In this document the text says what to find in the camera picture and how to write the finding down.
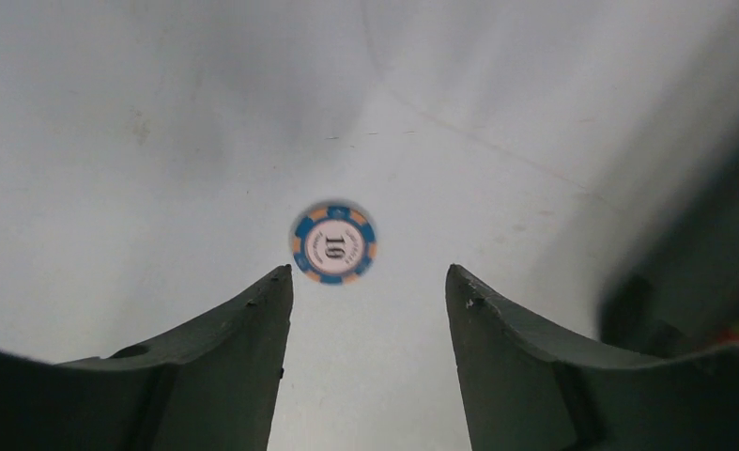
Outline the poker chip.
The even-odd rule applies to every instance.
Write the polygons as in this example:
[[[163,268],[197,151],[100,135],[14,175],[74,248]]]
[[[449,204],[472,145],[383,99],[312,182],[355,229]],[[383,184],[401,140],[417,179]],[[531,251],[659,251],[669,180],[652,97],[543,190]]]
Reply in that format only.
[[[377,257],[370,215],[344,202],[321,202],[304,211],[290,234],[294,263],[322,285],[342,286],[363,277]]]

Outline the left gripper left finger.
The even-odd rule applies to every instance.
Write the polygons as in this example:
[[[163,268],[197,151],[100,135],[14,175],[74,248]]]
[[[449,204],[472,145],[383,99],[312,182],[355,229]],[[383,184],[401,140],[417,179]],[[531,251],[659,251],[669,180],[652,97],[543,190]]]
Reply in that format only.
[[[0,450],[264,450],[292,306],[285,265],[107,358],[0,350]]]

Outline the black poker set case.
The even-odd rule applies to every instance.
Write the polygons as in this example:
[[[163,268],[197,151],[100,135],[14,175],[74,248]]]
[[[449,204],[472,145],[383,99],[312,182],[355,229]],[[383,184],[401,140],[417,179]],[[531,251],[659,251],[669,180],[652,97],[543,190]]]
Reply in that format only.
[[[659,357],[739,342],[739,140],[603,301],[599,333],[606,344]]]

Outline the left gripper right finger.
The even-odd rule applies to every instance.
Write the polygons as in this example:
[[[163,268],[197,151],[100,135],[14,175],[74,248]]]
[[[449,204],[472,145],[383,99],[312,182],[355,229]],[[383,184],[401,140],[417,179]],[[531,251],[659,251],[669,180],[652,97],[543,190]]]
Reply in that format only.
[[[459,265],[445,300],[475,450],[739,450],[739,343],[672,359],[615,348]]]

